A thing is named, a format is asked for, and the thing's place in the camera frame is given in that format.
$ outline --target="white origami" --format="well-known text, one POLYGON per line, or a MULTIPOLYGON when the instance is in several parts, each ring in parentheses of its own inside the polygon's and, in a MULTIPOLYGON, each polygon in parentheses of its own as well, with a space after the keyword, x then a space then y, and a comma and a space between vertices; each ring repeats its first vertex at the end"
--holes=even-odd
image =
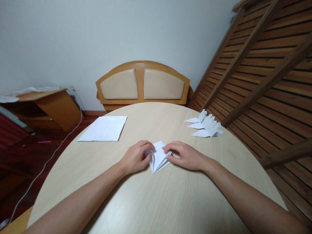
POLYGON ((198 118, 192 118, 189 120, 186 120, 186 122, 194 123, 188 127, 200 129, 199 131, 192 134, 192 136, 196 137, 217 137, 220 136, 224 131, 218 130, 219 127, 221 127, 221 123, 218 123, 215 121, 215 118, 212 114, 209 114, 206 117, 207 112, 205 110, 202 110, 202 112, 199 114, 198 118))
POLYGON ((163 169, 165 166, 169 165, 170 162, 166 159, 167 155, 170 155, 172 152, 169 151, 165 154, 163 147, 165 146, 162 141, 159 141, 155 144, 153 144, 155 147, 155 150, 147 150, 144 152, 144 155, 147 157, 150 153, 152 154, 152 159, 149 162, 149 166, 155 174, 157 171, 163 169))

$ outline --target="chair backrest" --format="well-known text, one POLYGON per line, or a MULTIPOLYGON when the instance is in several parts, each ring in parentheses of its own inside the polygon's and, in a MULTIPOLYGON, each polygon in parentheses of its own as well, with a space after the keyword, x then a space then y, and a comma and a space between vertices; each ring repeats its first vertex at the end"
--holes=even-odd
POLYGON ((106 110, 140 102, 185 105, 190 80, 153 61, 121 64, 96 81, 97 98, 106 110))

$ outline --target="wooden cabinet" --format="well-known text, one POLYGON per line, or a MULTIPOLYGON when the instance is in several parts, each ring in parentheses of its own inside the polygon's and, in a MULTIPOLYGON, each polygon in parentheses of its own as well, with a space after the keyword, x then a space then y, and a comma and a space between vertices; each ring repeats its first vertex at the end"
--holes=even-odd
POLYGON ((2 106, 33 129, 69 131, 80 122, 81 112, 66 89, 19 96, 2 106))

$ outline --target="stack of white paper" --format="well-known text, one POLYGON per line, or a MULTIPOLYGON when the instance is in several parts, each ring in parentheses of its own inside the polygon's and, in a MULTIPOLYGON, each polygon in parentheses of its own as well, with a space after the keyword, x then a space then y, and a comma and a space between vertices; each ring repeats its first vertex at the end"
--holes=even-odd
POLYGON ((221 127, 221 123, 215 121, 215 118, 212 114, 206 116, 207 112, 202 110, 198 118, 192 118, 186 120, 185 122, 193 123, 188 126, 190 128, 200 129, 199 131, 192 134, 196 137, 217 137, 220 136, 224 131, 218 130, 221 127))
POLYGON ((98 117, 77 141, 118 141, 126 116, 98 117))
POLYGON ((165 166, 169 165, 169 161, 166 159, 167 155, 170 155, 172 152, 164 153, 163 147, 165 146, 162 141, 159 141, 153 144, 155 150, 147 150, 144 152, 144 155, 147 157, 150 153, 152 154, 152 159, 149 162, 149 166, 152 169, 153 174, 157 171, 163 169, 165 166))

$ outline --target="light wood tabletop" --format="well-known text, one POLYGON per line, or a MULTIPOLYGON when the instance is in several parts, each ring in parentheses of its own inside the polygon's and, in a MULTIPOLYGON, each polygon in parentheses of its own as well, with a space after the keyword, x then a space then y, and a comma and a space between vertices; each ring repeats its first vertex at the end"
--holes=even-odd
MULTIPOLYGON (((109 116, 128 116, 118 142, 77 142, 65 149, 44 182, 28 226, 66 196, 117 163, 129 146, 183 141, 286 206, 274 184, 249 150, 228 130, 218 137, 191 136, 184 122, 198 112, 169 103, 122 107, 109 116)), ((173 164, 152 173, 149 167, 125 178, 100 206, 84 233, 248 233, 249 230, 215 184, 201 172, 173 164)))

